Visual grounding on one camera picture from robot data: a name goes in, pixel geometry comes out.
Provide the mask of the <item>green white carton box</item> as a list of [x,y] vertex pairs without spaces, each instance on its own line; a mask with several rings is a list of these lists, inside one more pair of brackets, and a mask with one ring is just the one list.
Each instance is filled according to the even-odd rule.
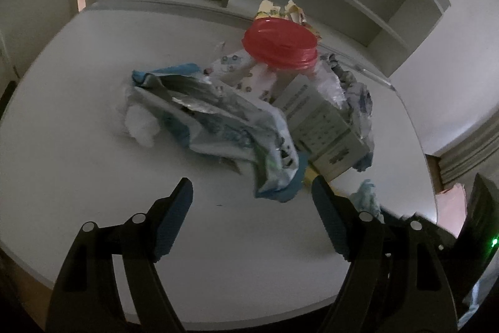
[[368,154],[368,145],[304,75],[295,77],[273,105],[283,112],[296,148],[328,182]]

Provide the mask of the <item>crumpled blue face mask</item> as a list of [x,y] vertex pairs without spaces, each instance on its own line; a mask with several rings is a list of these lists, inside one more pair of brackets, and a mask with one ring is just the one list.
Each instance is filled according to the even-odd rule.
[[362,181],[358,190],[349,196],[349,200],[358,212],[367,212],[378,219],[380,223],[385,223],[372,180]]

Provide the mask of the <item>crumpled white tissue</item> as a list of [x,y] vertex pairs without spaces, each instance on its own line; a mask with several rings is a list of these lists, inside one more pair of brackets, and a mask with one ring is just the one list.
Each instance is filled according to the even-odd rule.
[[154,146],[155,137],[161,131],[157,118],[142,105],[131,105],[128,108],[124,125],[128,134],[146,148]]

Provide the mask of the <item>yellow plastic piece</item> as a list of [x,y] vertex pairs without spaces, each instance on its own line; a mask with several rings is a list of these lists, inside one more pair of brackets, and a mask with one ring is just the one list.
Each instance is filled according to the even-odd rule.
[[304,172],[303,184],[305,186],[310,186],[318,176],[319,172],[317,172],[312,166],[307,166]]

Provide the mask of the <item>yellow torn cardboard box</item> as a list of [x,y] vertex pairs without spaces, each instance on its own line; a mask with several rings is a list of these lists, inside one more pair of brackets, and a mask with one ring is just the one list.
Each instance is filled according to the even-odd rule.
[[270,0],[262,0],[254,16],[254,20],[260,18],[286,19],[309,30],[317,40],[322,38],[320,32],[308,22],[304,10],[294,0],[289,0],[285,6],[278,5]]

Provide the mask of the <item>red plastic lid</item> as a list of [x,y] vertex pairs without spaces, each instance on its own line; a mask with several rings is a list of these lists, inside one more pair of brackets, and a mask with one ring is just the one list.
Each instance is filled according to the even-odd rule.
[[305,70],[318,58],[317,38],[304,26],[282,18],[258,18],[242,38],[256,61],[277,69]]

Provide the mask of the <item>pink bed cover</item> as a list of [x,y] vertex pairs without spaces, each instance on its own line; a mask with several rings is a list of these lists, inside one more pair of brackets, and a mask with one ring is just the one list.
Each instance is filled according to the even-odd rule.
[[467,217],[467,199],[464,186],[454,184],[436,195],[436,211],[439,227],[458,237]]

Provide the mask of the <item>blue white snack wrapper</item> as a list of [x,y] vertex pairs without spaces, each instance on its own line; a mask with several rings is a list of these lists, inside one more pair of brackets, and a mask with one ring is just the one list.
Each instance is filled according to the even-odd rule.
[[245,161],[254,194],[280,203],[302,188],[306,158],[294,147],[281,111],[203,73],[194,63],[134,70],[132,94],[184,148]]

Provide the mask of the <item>crumpled grey patterned wrapper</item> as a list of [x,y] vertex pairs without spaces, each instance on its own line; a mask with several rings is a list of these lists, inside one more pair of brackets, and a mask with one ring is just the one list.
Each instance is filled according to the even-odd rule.
[[365,172],[372,165],[375,148],[372,135],[373,101],[371,93],[364,83],[355,78],[352,72],[341,67],[334,53],[323,54],[320,59],[338,77],[347,103],[345,111],[348,122],[368,148],[367,153],[353,165],[357,172]]

